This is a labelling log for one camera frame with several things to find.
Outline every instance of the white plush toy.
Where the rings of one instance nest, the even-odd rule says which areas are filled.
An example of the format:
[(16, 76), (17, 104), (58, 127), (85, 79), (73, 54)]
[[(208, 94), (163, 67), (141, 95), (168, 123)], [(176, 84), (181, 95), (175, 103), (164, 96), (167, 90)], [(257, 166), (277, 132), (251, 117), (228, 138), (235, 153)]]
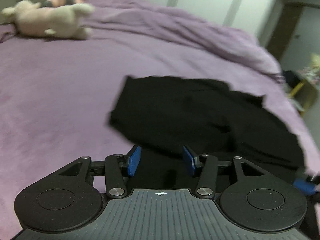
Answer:
[(27, 36), (85, 40), (91, 29), (79, 27), (79, 18), (89, 16), (93, 11), (94, 7), (86, 3), (40, 8), (40, 3), (24, 0), (1, 13), (7, 23), (15, 23), (17, 30)]

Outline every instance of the bed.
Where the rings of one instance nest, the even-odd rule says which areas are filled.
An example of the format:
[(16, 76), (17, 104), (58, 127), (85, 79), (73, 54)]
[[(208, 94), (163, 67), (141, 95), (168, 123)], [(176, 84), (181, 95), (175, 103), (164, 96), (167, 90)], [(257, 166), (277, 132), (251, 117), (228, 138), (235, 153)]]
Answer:
[[(13, 202), (26, 186), (80, 156), (102, 160), (132, 147), (105, 126), (124, 77), (181, 76), (266, 95), (264, 107), (298, 136), (305, 163), (319, 151), (287, 100), (278, 63), (254, 37), (143, 0), (89, 0), (87, 41), (26, 38), (0, 25), (0, 239), (21, 227)], [(103, 181), (95, 187), (103, 192)]]

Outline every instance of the crosshair marking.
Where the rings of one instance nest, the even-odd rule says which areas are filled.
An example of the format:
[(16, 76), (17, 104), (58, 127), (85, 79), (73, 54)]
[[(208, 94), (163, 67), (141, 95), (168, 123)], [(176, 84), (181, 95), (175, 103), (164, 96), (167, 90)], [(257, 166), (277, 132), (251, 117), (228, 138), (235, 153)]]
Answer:
[(167, 194), (167, 193), (165, 193), (165, 192), (163, 192), (163, 191), (159, 191), (159, 192), (157, 193), (157, 195), (159, 195), (159, 196), (163, 196), (164, 194)]

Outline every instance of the blue finger pad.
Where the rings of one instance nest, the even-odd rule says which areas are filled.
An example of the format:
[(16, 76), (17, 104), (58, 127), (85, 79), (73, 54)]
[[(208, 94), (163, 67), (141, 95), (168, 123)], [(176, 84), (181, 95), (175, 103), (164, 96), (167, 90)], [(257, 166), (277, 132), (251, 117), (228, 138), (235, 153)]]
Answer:
[(196, 173), (196, 166), (193, 156), (188, 151), (186, 147), (183, 147), (183, 155), (182, 155), (183, 162), (187, 166), (187, 170), (190, 176), (194, 176)]
[(316, 190), (315, 190), (316, 184), (306, 182), (303, 179), (296, 179), (293, 185), (306, 196), (311, 196), (316, 193)]
[(137, 147), (136, 150), (134, 151), (134, 153), (130, 156), (129, 159), (129, 165), (128, 165), (128, 175), (130, 177), (133, 177), (137, 167), (139, 165), (140, 162), (140, 158), (141, 158), (141, 147)]

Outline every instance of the gray plush patch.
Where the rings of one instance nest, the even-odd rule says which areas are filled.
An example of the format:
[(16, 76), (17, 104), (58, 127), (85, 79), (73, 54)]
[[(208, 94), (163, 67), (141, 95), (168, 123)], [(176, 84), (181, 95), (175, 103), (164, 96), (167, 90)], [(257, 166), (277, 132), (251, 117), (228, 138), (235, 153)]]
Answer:
[(73, 5), (75, 3), (75, 0), (66, 0), (66, 5)]
[(52, 6), (52, 3), (49, 0), (47, 0), (41, 4), (40, 8), (42, 7), (53, 7), (53, 6)]

